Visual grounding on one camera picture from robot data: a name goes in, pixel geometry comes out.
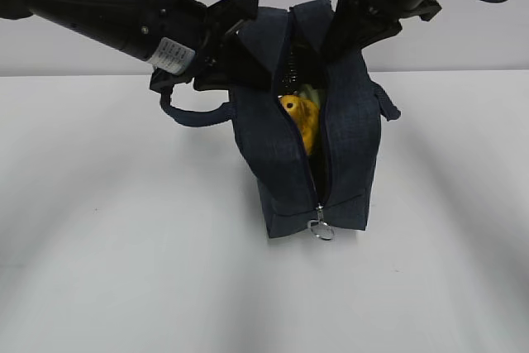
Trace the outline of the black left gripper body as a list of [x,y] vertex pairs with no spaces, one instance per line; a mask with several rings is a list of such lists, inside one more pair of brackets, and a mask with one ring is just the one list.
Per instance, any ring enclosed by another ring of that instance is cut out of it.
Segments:
[[192,82],[212,60],[216,46],[208,9],[196,0],[146,0],[146,5],[155,15],[149,89],[169,93]]

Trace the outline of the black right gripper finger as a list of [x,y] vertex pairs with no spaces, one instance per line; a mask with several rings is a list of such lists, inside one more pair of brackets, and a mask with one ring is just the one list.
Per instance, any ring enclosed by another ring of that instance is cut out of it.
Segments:
[[331,24],[321,47],[325,61],[336,60],[348,49],[357,46],[362,17],[363,8],[360,0],[337,0]]
[[394,37],[402,30],[399,21],[376,17],[358,17],[356,25],[355,46],[360,49]]

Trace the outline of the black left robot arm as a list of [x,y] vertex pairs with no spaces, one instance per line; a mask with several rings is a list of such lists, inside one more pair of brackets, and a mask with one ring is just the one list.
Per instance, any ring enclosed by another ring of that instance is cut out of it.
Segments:
[[267,90],[271,73],[238,31],[258,16],[258,0],[1,0],[6,20],[42,17],[150,64],[150,87]]

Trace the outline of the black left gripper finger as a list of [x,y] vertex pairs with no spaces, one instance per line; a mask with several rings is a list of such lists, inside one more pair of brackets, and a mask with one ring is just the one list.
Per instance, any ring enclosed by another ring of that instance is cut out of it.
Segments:
[[258,16],[259,0],[220,0],[207,8],[207,27],[213,35],[231,35]]
[[199,92],[233,87],[268,92],[274,72],[276,21],[259,17],[247,21],[239,31],[215,25],[208,41],[205,69],[193,81]]

